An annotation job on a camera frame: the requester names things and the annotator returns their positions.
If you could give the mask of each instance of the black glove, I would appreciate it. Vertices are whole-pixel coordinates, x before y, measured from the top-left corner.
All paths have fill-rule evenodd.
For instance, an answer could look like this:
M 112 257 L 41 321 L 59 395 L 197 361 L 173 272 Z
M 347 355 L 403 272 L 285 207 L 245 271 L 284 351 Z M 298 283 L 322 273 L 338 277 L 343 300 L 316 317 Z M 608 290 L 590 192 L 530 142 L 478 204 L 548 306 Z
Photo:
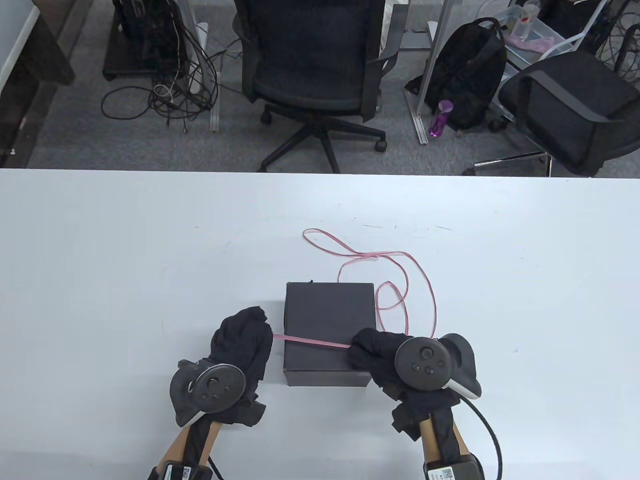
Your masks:
M 238 411 L 248 408 L 257 398 L 258 382 L 264 378 L 264 369 L 271 354 L 273 332 L 260 307 L 250 307 L 222 320 L 211 339 L 209 358 L 217 363 L 230 364 L 244 373 L 246 386 L 242 398 L 231 408 L 204 415 L 205 421 L 233 424 Z
M 411 337 L 402 333 L 379 332 L 374 328 L 364 328 L 353 337 L 348 358 L 354 367 L 368 370 L 373 381 L 391 398 L 402 401 L 403 405 L 397 412 L 408 415 L 417 428 L 417 424 L 428 419 L 433 412 L 451 409 L 452 406 L 460 403 L 460 399 L 449 388 L 422 392 L 400 380 L 394 360 L 400 345 L 409 338 Z

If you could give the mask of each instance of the black box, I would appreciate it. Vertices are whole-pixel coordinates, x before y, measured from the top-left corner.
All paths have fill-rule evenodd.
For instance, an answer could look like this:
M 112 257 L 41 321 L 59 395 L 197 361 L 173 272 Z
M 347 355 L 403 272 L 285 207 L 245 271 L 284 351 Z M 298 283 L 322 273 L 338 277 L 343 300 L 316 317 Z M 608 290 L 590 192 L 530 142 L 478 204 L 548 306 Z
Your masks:
M 373 284 L 288 283 L 284 333 L 350 344 L 376 327 Z M 366 387 L 371 375 L 354 370 L 346 349 L 285 342 L 284 374 L 290 387 Z

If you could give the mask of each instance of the water bottle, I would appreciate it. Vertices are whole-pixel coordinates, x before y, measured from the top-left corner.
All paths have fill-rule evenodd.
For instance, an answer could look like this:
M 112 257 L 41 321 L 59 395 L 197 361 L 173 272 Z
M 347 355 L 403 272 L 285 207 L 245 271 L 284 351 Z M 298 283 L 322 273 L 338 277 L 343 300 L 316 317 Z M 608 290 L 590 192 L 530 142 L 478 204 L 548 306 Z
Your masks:
M 429 135 L 432 137 L 439 137 L 444 132 L 444 127 L 447 125 L 447 119 L 449 113 L 453 111 L 453 103 L 448 100 L 442 100 L 438 104 L 436 113 L 431 119 L 431 125 L 429 126 Z
M 522 41 L 527 40 L 529 33 L 531 33 L 533 22 L 538 18 L 539 13 L 540 2 L 538 0 L 527 0 L 520 10 L 520 16 L 511 33 Z

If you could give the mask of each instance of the black wire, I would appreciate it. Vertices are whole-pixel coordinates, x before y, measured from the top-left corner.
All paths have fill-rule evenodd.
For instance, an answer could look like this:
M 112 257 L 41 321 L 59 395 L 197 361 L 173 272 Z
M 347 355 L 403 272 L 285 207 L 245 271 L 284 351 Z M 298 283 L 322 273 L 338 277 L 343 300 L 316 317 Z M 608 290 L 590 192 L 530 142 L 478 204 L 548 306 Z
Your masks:
M 640 19 L 640 14 L 637 12 L 625 12 L 622 13 L 612 29 L 611 34 L 607 38 L 607 41 L 599 50 L 600 59 L 604 63 L 613 64 L 616 62 L 620 55 L 620 47 L 622 45 L 622 39 L 624 39 L 627 33 L 628 27 L 625 26 L 624 20 L 627 17 L 634 17 L 632 22 L 636 19 Z M 612 40 L 617 39 L 616 48 L 613 46 Z M 640 81 L 637 73 L 640 72 L 640 40 L 638 37 L 634 37 L 629 45 L 625 62 L 623 62 L 618 75 L 632 83 Z
M 216 474 L 216 477 L 218 477 L 218 480 L 225 480 L 224 478 L 222 478 L 222 475 L 220 474 L 220 470 L 218 470 L 218 468 L 216 467 L 216 464 L 213 463 L 213 460 L 211 459 L 211 457 L 209 457 L 209 464 L 213 472 Z
M 104 111 L 104 102 L 106 101 L 106 99 L 108 99 L 114 93 L 121 92 L 122 90 L 127 90 L 129 88 L 131 88 L 133 90 L 143 90 L 144 92 L 151 92 L 152 91 L 150 88 L 145 88 L 145 87 L 136 86 L 136 85 L 121 86 L 120 88 L 116 88 L 115 90 L 111 90 L 109 93 L 107 93 L 105 96 L 103 96 L 102 102 L 100 102 L 100 110 L 102 111 L 102 114 L 105 117 L 110 118 L 112 120 L 135 120 L 137 118 L 140 118 L 141 116 L 143 116 L 145 113 L 147 113 L 150 110 L 150 107 L 147 104 L 147 108 L 145 108 L 141 113 L 138 113 L 135 116 L 113 116 L 113 115 L 107 114 Z
M 469 405 L 469 408 L 474 411 L 474 413 L 478 416 L 480 421 L 483 423 L 484 427 L 489 432 L 489 435 L 491 435 L 491 439 L 493 440 L 493 446 L 495 447 L 495 454 L 498 457 L 498 475 L 497 475 L 497 480 L 501 480 L 502 479 L 502 451 L 500 450 L 500 443 L 498 443 L 498 437 L 495 436 L 495 433 L 493 432 L 493 429 L 489 425 L 489 422 L 486 421 L 486 418 L 484 417 L 484 415 L 482 413 L 480 413 L 480 410 L 478 410 L 476 408 L 476 406 L 474 404 L 472 404 L 471 401 L 469 399 L 467 399 L 466 397 L 463 397 L 462 395 L 460 395 L 460 399 L 464 403 Z
M 173 26 L 177 29 L 177 25 L 175 24 L 175 17 L 171 12 L 171 18 L 173 22 Z M 145 25 L 145 36 L 147 34 L 148 25 Z M 232 92 L 240 93 L 242 92 L 235 90 L 231 87 L 221 85 L 218 83 L 218 72 L 216 71 L 216 67 L 214 65 L 214 61 L 224 55 L 231 56 L 233 58 L 240 57 L 241 53 L 232 56 L 228 55 L 228 49 L 237 43 L 240 39 L 237 38 L 233 42 L 231 42 L 226 49 L 216 52 L 211 56 L 208 56 L 204 51 L 200 42 L 193 36 L 193 34 L 182 28 L 183 38 L 185 41 L 189 42 L 191 46 L 202 55 L 204 59 L 204 65 L 200 64 L 200 61 L 196 62 L 195 60 L 189 60 L 188 62 L 181 62 L 182 68 L 188 68 L 189 73 L 186 76 L 183 76 L 182 81 L 177 78 L 176 73 L 177 70 L 163 72 L 160 68 L 156 75 L 152 78 L 152 86 L 151 88 L 145 88 L 140 86 L 124 86 L 116 88 L 110 92 L 108 92 L 100 103 L 100 110 L 102 114 L 106 118 L 110 118 L 112 120 L 135 120 L 145 115 L 149 110 L 156 112 L 158 115 L 166 119 L 167 125 L 170 124 L 171 120 L 189 120 L 192 122 L 195 120 L 200 113 L 204 111 L 211 110 L 215 103 L 218 101 L 219 96 L 219 88 L 226 88 Z M 208 73 L 210 78 L 212 79 L 212 88 L 209 91 L 208 88 L 203 84 L 204 72 Z M 201 80 L 196 78 L 196 75 L 200 74 Z M 186 87 L 183 88 L 181 85 L 182 82 L 185 82 Z M 200 91 L 198 93 L 191 93 L 191 87 L 194 85 L 198 85 L 200 87 Z M 157 87 L 163 86 L 165 88 L 164 95 L 160 95 L 156 92 Z M 141 113 L 129 116 L 129 117 L 121 117 L 107 114 L 104 109 L 104 105 L 107 99 L 114 93 L 120 92 L 123 90 L 132 89 L 132 90 L 143 90 L 144 92 L 148 92 L 147 98 L 147 107 Z

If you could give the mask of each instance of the caster wheel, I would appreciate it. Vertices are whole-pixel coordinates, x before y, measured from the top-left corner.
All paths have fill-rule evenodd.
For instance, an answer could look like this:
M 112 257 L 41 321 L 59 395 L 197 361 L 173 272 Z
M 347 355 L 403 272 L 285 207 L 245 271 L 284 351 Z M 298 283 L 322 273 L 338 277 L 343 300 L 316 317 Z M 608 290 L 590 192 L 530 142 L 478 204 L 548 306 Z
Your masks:
M 387 151 L 387 141 L 386 140 L 378 140 L 376 142 L 376 146 L 374 147 L 377 152 L 386 152 Z
M 509 125 L 509 120 L 502 116 L 489 122 L 489 131 L 491 133 L 498 133 L 503 131 L 507 125 Z
M 271 125 L 271 121 L 273 120 L 273 117 L 271 116 L 271 113 L 268 111 L 263 111 L 262 115 L 260 116 L 260 121 L 262 123 L 264 123 L 265 125 Z

